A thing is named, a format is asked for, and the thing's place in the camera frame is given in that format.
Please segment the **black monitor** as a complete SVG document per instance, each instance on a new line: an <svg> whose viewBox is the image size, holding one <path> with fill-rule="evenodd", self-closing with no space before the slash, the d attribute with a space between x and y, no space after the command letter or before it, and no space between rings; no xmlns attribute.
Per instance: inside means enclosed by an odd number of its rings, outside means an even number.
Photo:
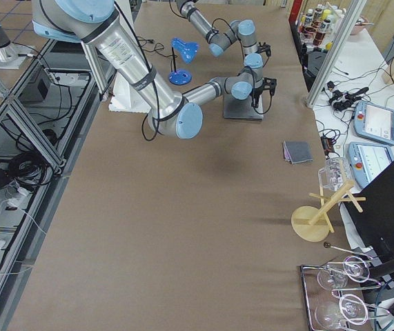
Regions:
<svg viewBox="0 0 394 331"><path fill-rule="evenodd" d="M389 274L394 279L394 161L357 196L366 199L360 203L362 212L352 203L344 205L363 243L380 258L372 271L376 278Z"/></svg>

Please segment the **metal glass rack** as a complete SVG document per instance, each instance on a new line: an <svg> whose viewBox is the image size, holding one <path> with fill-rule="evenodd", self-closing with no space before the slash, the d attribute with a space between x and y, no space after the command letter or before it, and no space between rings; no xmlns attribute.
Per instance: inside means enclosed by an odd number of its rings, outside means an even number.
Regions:
<svg viewBox="0 0 394 331"><path fill-rule="evenodd" d="M392 318L388 309L378 302L366 303L363 298L363 291L381 292L386 287L369 270L374 257L328 242L324 246L347 256L321 265L299 267L308 329L360 330L378 319Z"/></svg>

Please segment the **upper wine glass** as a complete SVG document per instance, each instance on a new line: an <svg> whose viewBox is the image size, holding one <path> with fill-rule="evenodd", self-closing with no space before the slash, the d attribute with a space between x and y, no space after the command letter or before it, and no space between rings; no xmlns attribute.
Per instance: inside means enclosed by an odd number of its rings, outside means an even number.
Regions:
<svg viewBox="0 0 394 331"><path fill-rule="evenodd" d="M355 255L343 261L331 261L322 265L317 273L317 282L325 290L343 289L348 281L363 283L369 278L368 264Z"/></svg>

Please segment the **upper teach pendant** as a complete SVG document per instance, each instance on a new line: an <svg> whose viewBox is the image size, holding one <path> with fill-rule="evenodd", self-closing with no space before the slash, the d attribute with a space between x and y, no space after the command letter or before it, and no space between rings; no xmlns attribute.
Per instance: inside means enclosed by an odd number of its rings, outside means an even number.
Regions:
<svg viewBox="0 0 394 331"><path fill-rule="evenodd" d="M353 123L357 136L394 146L394 109L360 101Z"/></svg>

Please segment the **wine glass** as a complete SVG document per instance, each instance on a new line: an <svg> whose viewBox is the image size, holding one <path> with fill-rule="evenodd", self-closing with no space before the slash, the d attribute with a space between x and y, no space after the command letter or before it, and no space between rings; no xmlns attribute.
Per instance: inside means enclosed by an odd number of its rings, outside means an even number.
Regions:
<svg viewBox="0 0 394 331"><path fill-rule="evenodd" d="M322 265L317 273L317 282L325 290L343 289L348 281L363 283L369 278L368 264L355 255L343 261L331 261Z"/></svg>
<svg viewBox="0 0 394 331"><path fill-rule="evenodd" d="M314 317L325 330L354 330L368 321L368 308L356 295L345 294L317 306Z"/></svg>

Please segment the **lower teach pendant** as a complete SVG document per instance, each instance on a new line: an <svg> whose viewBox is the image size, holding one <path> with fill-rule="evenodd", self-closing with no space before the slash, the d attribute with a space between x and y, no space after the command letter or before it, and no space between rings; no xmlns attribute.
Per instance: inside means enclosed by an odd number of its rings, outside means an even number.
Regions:
<svg viewBox="0 0 394 331"><path fill-rule="evenodd" d="M394 161L391 148L378 143L350 142L348 162L360 188L365 188Z"/></svg>

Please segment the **wooden mug tree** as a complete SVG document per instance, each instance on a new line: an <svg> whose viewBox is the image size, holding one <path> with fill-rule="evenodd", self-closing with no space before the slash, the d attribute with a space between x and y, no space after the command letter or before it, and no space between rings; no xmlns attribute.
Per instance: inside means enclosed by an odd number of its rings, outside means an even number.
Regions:
<svg viewBox="0 0 394 331"><path fill-rule="evenodd" d="M305 205L294 210L291 215L291 225L295 233L306 241L323 241L330 232L334 232L327 212L339 202L351 202L358 212L363 212L360 202L365 201L366 197L356 197L351 192L354 185L354 180L347 180L329 197L316 195L318 199L324 201L321 208Z"/></svg>

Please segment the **teach pendant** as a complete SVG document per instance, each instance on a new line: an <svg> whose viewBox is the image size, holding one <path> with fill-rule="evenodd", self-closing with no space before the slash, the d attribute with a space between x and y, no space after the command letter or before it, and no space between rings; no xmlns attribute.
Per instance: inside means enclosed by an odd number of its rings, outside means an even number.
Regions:
<svg viewBox="0 0 394 331"><path fill-rule="evenodd" d="M378 143L350 142L348 162L360 188L365 188L394 161L391 148Z"/></svg>
<svg viewBox="0 0 394 331"><path fill-rule="evenodd" d="M394 109L360 101L353 123L357 136L394 146Z"/></svg>

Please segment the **pink bowl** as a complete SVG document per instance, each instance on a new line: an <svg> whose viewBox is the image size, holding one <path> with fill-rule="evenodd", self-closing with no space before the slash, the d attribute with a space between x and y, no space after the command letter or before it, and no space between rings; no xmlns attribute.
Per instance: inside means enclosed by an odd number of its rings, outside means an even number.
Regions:
<svg viewBox="0 0 394 331"><path fill-rule="evenodd" d="M351 35L357 35L359 34L362 30L369 28L371 26L374 26L373 23L371 23L367 18L365 17L359 17L353 26L353 29L351 30Z"/></svg>

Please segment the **bottles in rack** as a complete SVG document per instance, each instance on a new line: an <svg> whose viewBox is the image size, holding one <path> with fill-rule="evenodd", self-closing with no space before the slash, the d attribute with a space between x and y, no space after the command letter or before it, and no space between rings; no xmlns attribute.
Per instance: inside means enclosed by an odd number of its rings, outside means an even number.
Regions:
<svg viewBox="0 0 394 331"><path fill-rule="evenodd" d="M297 37L308 50L328 51L346 9L332 1L302 1L296 20Z"/></svg>

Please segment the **aluminium frame post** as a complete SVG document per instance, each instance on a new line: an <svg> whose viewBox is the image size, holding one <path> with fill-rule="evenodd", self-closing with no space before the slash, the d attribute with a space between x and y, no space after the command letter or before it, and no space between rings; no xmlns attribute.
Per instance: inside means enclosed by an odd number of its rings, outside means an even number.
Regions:
<svg viewBox="0 0 394 331"><path fill-rule="evenodd" d="M342 22L337 30L337 34L331 49L328 51L326 58L315 78L310 92L306 98L306 106L313 109L324 84L327 82L336 61L338 60L341 51L344 48L346 40L350 36L351 30L360 17L367 0L352 0L351 4L342 19Z"/></svg>

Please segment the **grey folded cloth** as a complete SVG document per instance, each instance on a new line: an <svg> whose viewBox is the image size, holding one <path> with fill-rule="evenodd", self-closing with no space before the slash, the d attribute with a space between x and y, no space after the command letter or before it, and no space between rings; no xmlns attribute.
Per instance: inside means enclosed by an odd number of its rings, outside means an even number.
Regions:
<svg viewBox="0 0 394 331"><path fill-rule="evenodd" d="M313 161L311 149L306 141L283 141L284 159L291 164Z"/></svg>

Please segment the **clear glass mug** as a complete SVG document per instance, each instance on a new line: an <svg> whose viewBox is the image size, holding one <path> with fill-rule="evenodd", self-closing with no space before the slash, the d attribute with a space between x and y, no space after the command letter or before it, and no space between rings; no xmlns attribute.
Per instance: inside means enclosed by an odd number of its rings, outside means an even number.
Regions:
<svg viewBox="0 0 394 331"><path fill-rule="evenodd" d="M320 187L337 191L347 180L353 180L349 162L343 157L327 159L318 171L318 179Z"/></svg>

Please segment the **lower wine glass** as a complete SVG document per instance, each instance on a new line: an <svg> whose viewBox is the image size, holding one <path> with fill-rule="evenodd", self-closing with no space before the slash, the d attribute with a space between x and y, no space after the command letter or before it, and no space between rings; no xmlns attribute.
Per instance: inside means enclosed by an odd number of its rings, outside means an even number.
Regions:
<svg viewBox="0 0 394 331"><path fill-rule="evenodd" d="M368 308L356 295L345 294L317 306L314 317L325 330L354 330L368 321Z"/></svg>

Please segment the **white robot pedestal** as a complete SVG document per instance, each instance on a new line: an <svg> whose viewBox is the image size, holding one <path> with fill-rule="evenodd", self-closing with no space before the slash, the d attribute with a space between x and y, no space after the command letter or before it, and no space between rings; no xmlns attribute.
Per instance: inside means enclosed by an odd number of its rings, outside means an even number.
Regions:
<svg viewBox="0 0 394 331"><path fill-rule="evenodd" d="M108 106L111 112L134 112L147 114L150 106L119 73L116 73L112 97Z"/></svg>

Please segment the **blue desk lamp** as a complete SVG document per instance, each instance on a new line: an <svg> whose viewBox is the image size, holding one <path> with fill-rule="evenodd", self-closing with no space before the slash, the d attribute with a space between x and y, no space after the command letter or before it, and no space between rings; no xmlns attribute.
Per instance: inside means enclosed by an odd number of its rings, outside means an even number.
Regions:
<svg viewBox="0 0 394 331"><path fill-rule="evenodd" d="M170 45L173 54L173 68L168 75L168 80L176 86L186 85L191 82L193 76L188 70L177 68L175 51L178 51L178 54L184 63L189 64L196 57L199 44L194 41L184 41L183 39L174 37L171 39Z"/></svg>

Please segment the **grey laptop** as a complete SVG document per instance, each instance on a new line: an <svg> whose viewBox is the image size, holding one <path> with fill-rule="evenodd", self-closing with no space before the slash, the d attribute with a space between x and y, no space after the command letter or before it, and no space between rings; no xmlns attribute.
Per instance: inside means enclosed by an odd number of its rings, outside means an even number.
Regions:
<svg viewBox="0 0 394 331"><path fill-rule="evenodd" d="M258 106L252 107L252 98L239 100L226 94L223 96L223 117L225 119L261 121L263 115L262 98L259 98Z"/></svg>

